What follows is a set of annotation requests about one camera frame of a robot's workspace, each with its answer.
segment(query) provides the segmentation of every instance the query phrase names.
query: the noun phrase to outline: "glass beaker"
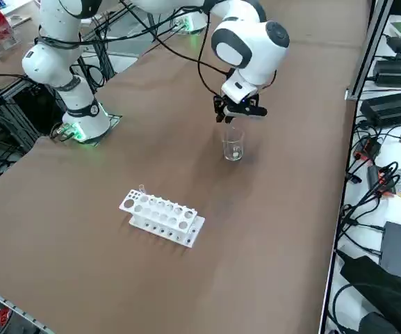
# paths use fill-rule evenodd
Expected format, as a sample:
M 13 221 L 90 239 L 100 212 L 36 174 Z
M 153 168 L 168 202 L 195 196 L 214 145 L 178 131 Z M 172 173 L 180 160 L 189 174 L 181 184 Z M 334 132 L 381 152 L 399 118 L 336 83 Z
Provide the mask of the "glass beaker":
M 243 156 L 243 130 L 226 125 L 223 132 L 223 154 L 226 160 L 238 161 Z

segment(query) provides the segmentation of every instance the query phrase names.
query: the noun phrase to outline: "test tube rack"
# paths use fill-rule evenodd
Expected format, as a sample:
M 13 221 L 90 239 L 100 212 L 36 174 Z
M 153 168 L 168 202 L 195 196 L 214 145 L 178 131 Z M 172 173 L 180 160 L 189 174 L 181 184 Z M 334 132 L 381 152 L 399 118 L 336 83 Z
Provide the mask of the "test tube rack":
M 120 209 L 132 214 L 132 226 L 189 248 L 205 222 L 194 209 L 137 190 L 128 193 Z

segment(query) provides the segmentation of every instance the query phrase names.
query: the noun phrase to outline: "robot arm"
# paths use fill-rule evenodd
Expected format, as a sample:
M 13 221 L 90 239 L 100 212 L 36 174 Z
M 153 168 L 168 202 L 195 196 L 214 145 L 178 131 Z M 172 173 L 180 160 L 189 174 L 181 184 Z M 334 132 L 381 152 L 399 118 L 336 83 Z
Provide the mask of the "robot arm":
M 266 22 L 258 0 L 131 0 L 148 13 L 196 6 L 223 19 L 212 35 L 212 47 L 221 60 L 235 70 L 215 98 L 218 121 L 236 116 L 266 116 L 258 107 L 260 87 L 266 84 L 284 59 L 289 37 L 276 22 Z M 112 8 L 117 0 L 42 0 L 40 18 L 47 36 L 68 42 L 79 40 L 82 19 Z M 110 127 L 106 112 L 95 99 L 88 82 L 70 72 L 80 56 L 79 48 L 60 49 L 39 42 L 25 55 L 24 71 L 30 78 L 55 88 L 67 112 L 63 122 L 74 128 L 80 142 L 102 136 Z
M 112 1 L 60 0 L 79 19 L 92 17 L 100 6 Z M 236 68 L 222 87 L 234 103 L 253 96 L 266 84 L 284 59 L 290 44 L 286 30 L 268 21 L 258 0 L 131 0 L 153 14 L 168 13 L 183 6 L 196 6 L 223 19 L 212 35 L 212 47 L 221 60 Z

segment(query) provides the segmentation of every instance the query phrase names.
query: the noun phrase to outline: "table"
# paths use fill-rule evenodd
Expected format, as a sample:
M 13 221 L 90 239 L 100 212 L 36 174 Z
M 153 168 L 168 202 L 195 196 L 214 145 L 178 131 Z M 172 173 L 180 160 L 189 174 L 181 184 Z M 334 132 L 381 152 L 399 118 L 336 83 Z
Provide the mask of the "table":
M 387 35 L 392 35 L 390 22 L 399 22 L 401 21 L 401 15 L 390 15 L 388 19 L 388 23 L 386 28 L 384 29 L 384 33 Z M 379 41 L 379 45 L 376 51 L 376 56 L 395 56 L 396 54 L 391 50 L 391 48 L 386 43 L 386 38 L 384 36 L 381 37 Z M 368 76 L 373 75 L 373 68 L 375 66 L 377 59 L 375 59 L 370 66 Z M 390 94 L 398 94 L 401 91 L 392 91 L 392 92 L 384 92 L 384 91 L 374 91 L 374 90 L 383 90 L 384 87 L 378 87 L 373 81 L 367 81 L 363 87 L 363 93 L 361 95 L 360 102 L 358 103 L 358 111 L 357 115 L 361 115 L 360 107 L 361 101 L 373 97 L 379 97 Z M 389 129 L 384 129 L 383 134 L 386 134 Z M 401 136 L 401 127 L 393 129 L 390 133 L 394 136 Z M 357 135 L 353 137 L 352 144 L 358 141 Z M 381 153 L 376 159 L 376 164 L 378 166 L 385 166 L 392 161 L 396 161 L 399 163 L 399 168 L 401 168 L 401 143 L 399 143 L 399 139 L 387 137 L 384 141 Z M 353 157 L 350 157 L 350 163 L 353 162 Z M 363 180 L 366 180 L 367 175 L 367 165 L 359 170 L 356 174 L 361 177 Z M 347 185 L 344 196 L 344 204 L 355 204 L 357 203 L 361 197 L 368 191 L 368 183 L 362 182 L 361 184 L 351 184 Z M 372 209 L 376 205 L 376 202 L 369 203 L 361 208 L 359 211 L 356 211 L 354 216 L 358 216 L 363 212 L 367 212 Z M 360 223 L 370 224 L 370 225 L 378 225 L 384 226 L 387 221 L 391 221 L 401 225 L 401 198 L 395 196 L 394 198 L 381 200 L 379 207 L 369 215 L 364 216 L 359 220 Z M 349 231 L 349 235 L 356 242 L 361 244 L 364 247 L 368 247 L 374 250 L 381 249 L 382 243 L 382 233 L 379 233 L 374 230 L 369 230 L 368 228 L 363 227 L 352 227 Z M 343 250 L 345 253 L 352 257 L 361 257 L 363 255 L 369 256 L 376 263 L 379 262 L 379 258 L 374 255 L 369 255 L 363 250 L 357 248 L 354 244 L 352 244 L 346 237 L 342 237 L 340 242 L 336 245 L 337 249 Z M 329 295 L 329 302 L 333 301 L 333 297 L 335 293 L 345 284 L 348 283 L 346 279 L 344 279 L 340 275 L 341 267 L 343 266 L 343 262 L 336 258 L 334 265 L 334 274 L 332 279 L 329 281 L 331 284 L 331 291 Z M 337 303 L 337 317 L 338 321 L 348 328 L 358 329 L 360 320 L 366 316 L 369 312 L 372 312 L 371 306 L 366 302 L 365 298 L 358 293 L 356 289 L 348 289 L 341 297 L 338 299 Z M 328 329 L 336 329 L 335 325 L 329 319 L 327 320 L 327 328 Z
M 326 15 L 314 5 L 279 4 L 295 38 L 261 97 L 270 116 L 239 125 L 237 164 L 222 157 L 197 66 L 161 48 L 98 92 L 124 115 L 98 148 L 41 138 L 0 178 L 2 298 L 57 333 L 316 332 L 354 113 L 343 93 L 367 15 L 322 44 L 318 25 L 296 20 Z M 365 9 L 338 6 L 337 22 Z M 200 38 L 170 45 L 195 55 Z M 118 205 L 139 184 L 206 218 L 192 250 L 129 226 Z

